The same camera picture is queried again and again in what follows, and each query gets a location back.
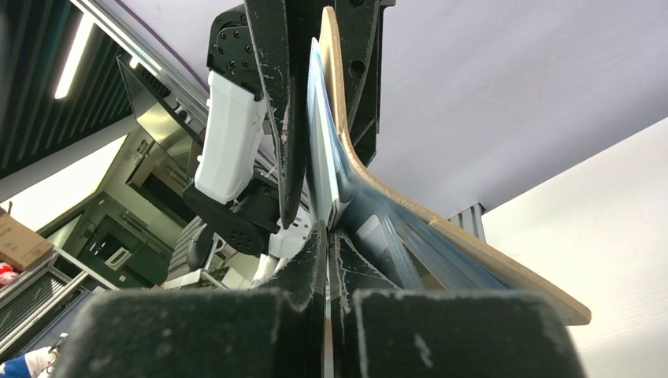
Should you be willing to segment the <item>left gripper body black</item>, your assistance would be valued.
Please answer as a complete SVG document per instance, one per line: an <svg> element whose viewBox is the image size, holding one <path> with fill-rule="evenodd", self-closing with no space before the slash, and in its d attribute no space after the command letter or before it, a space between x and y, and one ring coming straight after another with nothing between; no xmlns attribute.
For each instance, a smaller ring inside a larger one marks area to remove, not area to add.
<svg viewBox="0 0 668 378"><path fill-rule="evenodd" d="M334 11L342 37L374 37L382 28L383 12L395 1L245 1L254 37L315 37L326 7Z"/></svg>

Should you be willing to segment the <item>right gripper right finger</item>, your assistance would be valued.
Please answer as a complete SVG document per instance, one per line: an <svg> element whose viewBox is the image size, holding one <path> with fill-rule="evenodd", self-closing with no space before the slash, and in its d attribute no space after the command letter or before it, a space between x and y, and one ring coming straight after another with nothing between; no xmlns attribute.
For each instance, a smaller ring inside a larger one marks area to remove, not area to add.
<svg viewBox="0 0 668 378"><path fill-rule="evenodd" d="M583 377L565 325L522 291L403 291L332 234L337 377Z"/></svg>

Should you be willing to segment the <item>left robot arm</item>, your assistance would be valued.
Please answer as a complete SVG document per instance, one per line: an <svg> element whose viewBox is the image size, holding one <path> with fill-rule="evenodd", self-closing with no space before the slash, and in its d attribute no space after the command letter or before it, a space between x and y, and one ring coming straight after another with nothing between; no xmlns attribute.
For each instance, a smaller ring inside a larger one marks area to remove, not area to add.
<svg viewBox="0 0 668 378"><path fill-rule="evenodd" d="M306 172L310 42L326 1L246 1L215 17L203 151L186 203L234 250L291 258Z"/></svg>

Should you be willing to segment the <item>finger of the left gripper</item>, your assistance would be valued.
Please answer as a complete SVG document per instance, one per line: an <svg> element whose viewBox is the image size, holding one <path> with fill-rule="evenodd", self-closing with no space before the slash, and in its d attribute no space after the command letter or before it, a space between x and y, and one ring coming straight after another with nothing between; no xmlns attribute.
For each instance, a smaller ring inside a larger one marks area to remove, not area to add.
<svg viewBox="0 0 668 378"><path fill-rule="evenodd" d="M278 168L280 220L295 220L306 170L306 73L310 30L304 1L245 1L267 101Z"/></svg>
<svg viewBox="0 0 668 378"><path fill-rule="evenodd" d="M348 128L367 166L377 152L384 7L380 1L336 1Z"/></svg>

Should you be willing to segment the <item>beige card holder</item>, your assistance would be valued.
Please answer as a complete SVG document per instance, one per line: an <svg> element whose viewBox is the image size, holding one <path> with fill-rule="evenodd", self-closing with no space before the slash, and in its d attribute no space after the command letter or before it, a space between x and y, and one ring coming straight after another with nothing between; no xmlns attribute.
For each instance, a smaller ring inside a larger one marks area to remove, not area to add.
<svg viewBox="0 0 668 378"><path fill-rule="evenodd" d="M365 258L403 289L423 288L419 269L424 269L443 291L528 291L545 298L565 324L589 324L592 312L586 305L392 189L362 163L349 128L349 85L336 11L324 6L320 16L319 33L310 42L306 95L314 216L350 232Z"/></svg>

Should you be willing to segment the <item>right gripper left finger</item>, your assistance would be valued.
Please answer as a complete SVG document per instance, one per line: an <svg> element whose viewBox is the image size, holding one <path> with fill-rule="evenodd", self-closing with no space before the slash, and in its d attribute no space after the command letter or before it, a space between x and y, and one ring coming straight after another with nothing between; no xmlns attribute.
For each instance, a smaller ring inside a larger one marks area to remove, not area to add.
<svg viewBox="0 0 668 378"><path fill-rule="evenodd" d="M96 295L76 320L56 377L320 377L327 228L263 285Z"/></svg>

